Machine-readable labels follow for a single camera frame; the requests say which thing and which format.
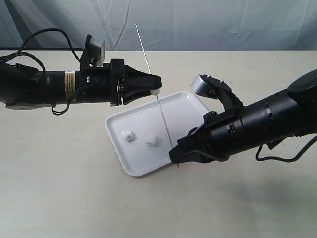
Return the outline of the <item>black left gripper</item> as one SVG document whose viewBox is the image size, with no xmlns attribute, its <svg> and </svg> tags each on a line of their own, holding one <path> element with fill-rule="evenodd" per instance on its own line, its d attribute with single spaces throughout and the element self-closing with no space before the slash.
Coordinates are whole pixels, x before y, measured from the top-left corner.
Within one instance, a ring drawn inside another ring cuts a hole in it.
<svg viewBox="0 0 317 238">
<path fill-rule="evenodd" d="M 162 87 L 161 77 L 144 73 L 125 64 L 124 59 L 110 61 L 110 106 L 127 105 L 151 95 Z"/>
</svg>

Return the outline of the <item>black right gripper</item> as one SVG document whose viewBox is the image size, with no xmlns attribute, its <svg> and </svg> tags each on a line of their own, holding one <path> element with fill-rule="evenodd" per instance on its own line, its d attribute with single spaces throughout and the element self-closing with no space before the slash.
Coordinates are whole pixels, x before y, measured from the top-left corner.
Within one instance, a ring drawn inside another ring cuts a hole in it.
<svg viewBox="0 0 317 238">
<path fill-rule="evenodd" d="M 177 140 L 177 145 L 169 151 L 173 163 L 224 162 L 232 155 L 249 150 L 250 129 L 246 120 L 249 112 L 247 105 L 220 114 L 215 111 L 205 114 L 204 123 Z"/>
</svg>

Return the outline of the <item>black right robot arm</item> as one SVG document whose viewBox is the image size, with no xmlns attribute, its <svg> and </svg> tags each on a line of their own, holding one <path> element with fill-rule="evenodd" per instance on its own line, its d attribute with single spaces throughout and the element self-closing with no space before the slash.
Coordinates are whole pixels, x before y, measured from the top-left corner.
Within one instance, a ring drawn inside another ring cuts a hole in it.
<svg viewBox="0 0 317 238">
<path fill-rule="evenodd" d="M 230 156 L 264 145 L 273 149 L 288 137 L 317 132 L 317 72 L 306 73 L 286 89 L 244 106 L 231 88 L 209 75 L 191 84 L 196 95 L 218 99 L 222 113 L 204 114 L 203 123 L 170 150 L 172 163 L 224 162 Z"/>
</svg>

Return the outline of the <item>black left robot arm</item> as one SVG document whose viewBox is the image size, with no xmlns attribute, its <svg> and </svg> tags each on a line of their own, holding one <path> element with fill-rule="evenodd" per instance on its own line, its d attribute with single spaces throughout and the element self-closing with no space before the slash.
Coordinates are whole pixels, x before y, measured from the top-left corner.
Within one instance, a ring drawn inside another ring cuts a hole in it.
<svg viewBox="0 0 317 238">
<path fill-rule="evenodd" d="M 101 67 L 79 71 L 41 72 L 33 67 L 0 64 L 0 101 L 7 108 L 35 109 L 67 103 L 110 103 L 119 106 L 151 95 L 161 77 L 111 59 Z"/>
</svg>

